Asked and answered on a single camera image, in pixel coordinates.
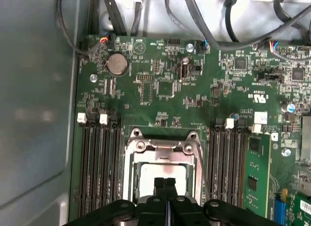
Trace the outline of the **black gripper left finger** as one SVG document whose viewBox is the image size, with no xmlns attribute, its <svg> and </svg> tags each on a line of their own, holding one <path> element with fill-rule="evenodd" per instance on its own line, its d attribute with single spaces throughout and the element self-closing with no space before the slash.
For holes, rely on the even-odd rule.
<svg viewBox="0 0 311 226">
<path fill-rule="evenodd" d="M 164 178 L 154 179 L 155 195 L 145 196 L 137 204 L 117 200 L 83 217 L 66 223 L 67 226 L 112 226 L 137 221 L 138 226 L 163 226 L 166 217 Z"/>
</svg>

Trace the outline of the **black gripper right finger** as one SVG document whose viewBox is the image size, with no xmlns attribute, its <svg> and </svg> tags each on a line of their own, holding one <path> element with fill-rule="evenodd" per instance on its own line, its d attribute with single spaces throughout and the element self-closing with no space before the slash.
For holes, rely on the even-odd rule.
<svg viewBox="0 0 311 226">
<path fill-rule="evenodd" d="M 277 223 L 227 202 L 212 199 L 201 207 L 194 199 L 178 195 L 174 178 L 166 178 L 166 193 L 174 226 L 276 226 Z"/>
</svg>

